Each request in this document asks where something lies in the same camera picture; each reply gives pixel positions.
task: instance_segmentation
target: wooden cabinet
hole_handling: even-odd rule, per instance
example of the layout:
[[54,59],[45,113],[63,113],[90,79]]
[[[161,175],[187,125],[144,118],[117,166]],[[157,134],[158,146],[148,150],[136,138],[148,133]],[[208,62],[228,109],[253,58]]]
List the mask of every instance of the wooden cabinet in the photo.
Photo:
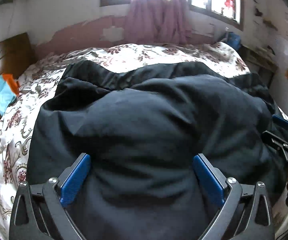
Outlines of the wooden cabinet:
[[0,42],[0,75],[13,74],[17,79],[36,62],[27,33],[22,33]]
[[258,73],[261,80],[269,88],[275,72],[278,69],[277,65],[271,59],[264,57],[245,45],[238,50],[238,54],[248,66],[250,71]]

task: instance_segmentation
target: window sill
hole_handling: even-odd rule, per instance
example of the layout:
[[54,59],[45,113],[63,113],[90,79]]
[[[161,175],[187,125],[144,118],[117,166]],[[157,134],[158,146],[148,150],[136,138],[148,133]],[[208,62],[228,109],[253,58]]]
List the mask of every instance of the window sill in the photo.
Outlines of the window sill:
[[197,13],[202,13],[202,14],[205,14],[207,16],[210,16],[212,18],[215,18],[217,20],[220,20],[222,22],[225,22],[229,25],[232,25],[234,26],[235,28],[243,31],[243,17],[241,16],[241,19],[240,19],[240,23],[236,22],[236,20],[234,19],[230,19],[230,18],[227,18],[219,13],[216,13],[216,12],[213,12],[213,11],[208,11],[204,8],[200,8],[200,7],[197,7],[197,6],[194,6],[194,5],[189,5],[189,9],[190,11],[193,11],[193,12],[197,12]]
[[[121,4],[130,4],[131,0],[101,0],[100,1],[100,7],[104,6],[110,6],[110,5],[121,5]],[[207,16],[210,16],[212,18],[215,18],[217,20],[220,20],[222,22],[225,22],[229,25],[234,26],[235,28],[243,31],[243,17],[241,16],[240,23],[236,22],[234,19],[227,18],[219,13],[213,12],[213,11],[208,11],[204,8],[199,8],[194,5],[189,5],[190,11],[197,12],[197,13],[202,13]]]

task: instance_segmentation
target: white wall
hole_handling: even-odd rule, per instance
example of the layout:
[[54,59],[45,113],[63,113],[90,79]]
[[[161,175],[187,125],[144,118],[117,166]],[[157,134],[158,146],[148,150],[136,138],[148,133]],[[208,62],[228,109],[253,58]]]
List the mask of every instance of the white wall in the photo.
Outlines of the white wall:
[[14,0],[13,3],[0,5],[0,41],[26,32],[28,30],[26,15],[25,0]]
[[[91,21],[106,15],[125,16],[129,5],[99,7],[100,0],[27,0],[27,11],[30,25],[29,36],[33,44],[51,40],[54,33],[72,24]],[[260,0],[260,11],[267,13],[266,0]],[[266,42],[267,35],[257,35],[254,20],[253,0],[245,0],[244,32],[212,17],[190,12],[193,28],[200,30],[209,24],[215,25],[215,38],[218,39],[229,27],[241,35],[246,45],[261,46]]]
[[30,40],[40,44],[67,26],[106,15],[124,16],[127,9],[128,5],[100,7],[100,0],[28,0]]
[[282,0],[267,0],[269,17],[278,28],[278,32],[271,31],[269,44],[276,53],[276,63],[279,67],[270,87],[270,93],[279,107],[288,115],[288,80],[285,71],[288,67],[288,37],[286,35],[287,22],[285,13],[288,8]]

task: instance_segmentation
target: pink wall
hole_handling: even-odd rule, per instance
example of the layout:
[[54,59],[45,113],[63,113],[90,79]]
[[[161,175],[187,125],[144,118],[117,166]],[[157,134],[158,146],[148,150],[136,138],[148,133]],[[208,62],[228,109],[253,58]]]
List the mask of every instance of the pink wall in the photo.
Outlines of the pink wall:
[[[110,41],[103,32],[104,29],[109,29],[112,26],[123,28],[124,19],[125,16],[115,17],[111,15],[101,17],[91,22],[84,21],[65,27],[57,31],[50,41],[37,45],[35,47],[36,55],[38,59],[42,59],[51,52],[59,55],[72,50],[90,47],[109,48],[124,44],[124,40]],[[188,43],[213,43],[213,38],[200,34],[193,34]]]

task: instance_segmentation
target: blue cloth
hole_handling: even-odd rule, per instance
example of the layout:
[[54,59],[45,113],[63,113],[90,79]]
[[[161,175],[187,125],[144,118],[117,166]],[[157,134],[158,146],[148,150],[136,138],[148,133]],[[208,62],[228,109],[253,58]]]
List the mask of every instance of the blue cloth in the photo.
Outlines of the blue cloth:
[[0,115],[2,116],[8,107],[13,102],[16,95],[12,92],[8,83],[0,76]]
[[[223,40],[226,37],[226,34],[224,34],[218,41]],[[224,41],[227,45],[232,47],[234,50],[238,51],[241,47],[241,38],[239,35],[229,32],[228,33],[228,39],[227,41]]]

